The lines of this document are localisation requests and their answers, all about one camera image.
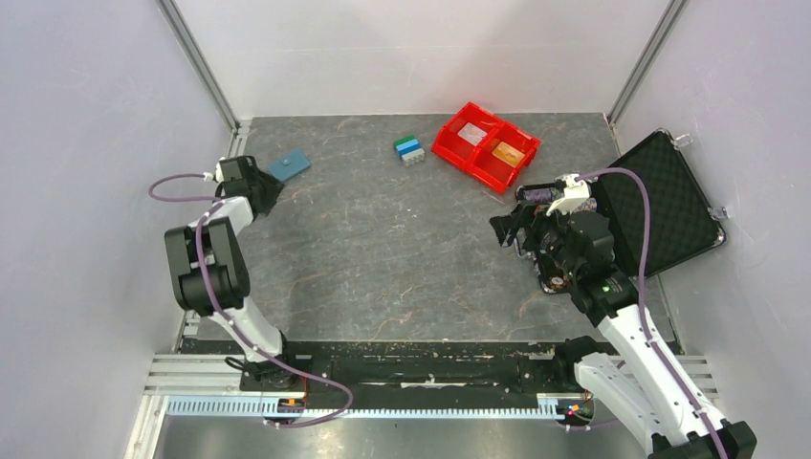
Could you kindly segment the blue card holder wallet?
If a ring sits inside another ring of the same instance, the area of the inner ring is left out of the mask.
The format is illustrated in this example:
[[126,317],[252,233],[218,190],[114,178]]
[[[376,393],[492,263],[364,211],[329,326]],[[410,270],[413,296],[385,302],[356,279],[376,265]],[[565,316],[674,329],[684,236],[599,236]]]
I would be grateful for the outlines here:
[[269,173],[278,181],[286,183],[311,167],[311,162],[301,150],[293,150],[269,164]]

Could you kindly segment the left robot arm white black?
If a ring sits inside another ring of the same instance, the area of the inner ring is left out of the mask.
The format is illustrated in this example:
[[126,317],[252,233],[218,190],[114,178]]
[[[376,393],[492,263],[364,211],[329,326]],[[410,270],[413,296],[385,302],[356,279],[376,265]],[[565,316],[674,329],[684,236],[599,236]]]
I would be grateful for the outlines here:
[[[156,188],[173,180],[202,179],[217,184],[213,196],[167,197]],[[252,156],[222,158],[212,173],[165,177],[148,189],[150,198],[167,203],[205,202],[197,220],[164,233],[174,297],[185,311],[223,328],[243,349],[246,361],[266,362],[263,375],[277,389],[293,387],[300,364],[284,353],[286,338],[252,300],[249,269],[239,233],[268,215],[284,184],[261,170]]]

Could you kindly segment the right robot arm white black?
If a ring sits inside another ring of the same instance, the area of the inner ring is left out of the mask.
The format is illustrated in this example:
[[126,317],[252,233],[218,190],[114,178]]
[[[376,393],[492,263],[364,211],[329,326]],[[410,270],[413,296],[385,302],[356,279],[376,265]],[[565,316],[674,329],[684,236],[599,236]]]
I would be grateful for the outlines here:
[[751,458],[757,439],[744,421],[731,422],[653,330],[636,285],[614,261],[607,218],[595,212],[546,216],[533,205],[489,221],[498,243],[513,244],[562,269],[577,309],[625,363],[622,373],[590,337],[555,351],[552,375],[565,390],[595,395],[633,434],[649,458]]

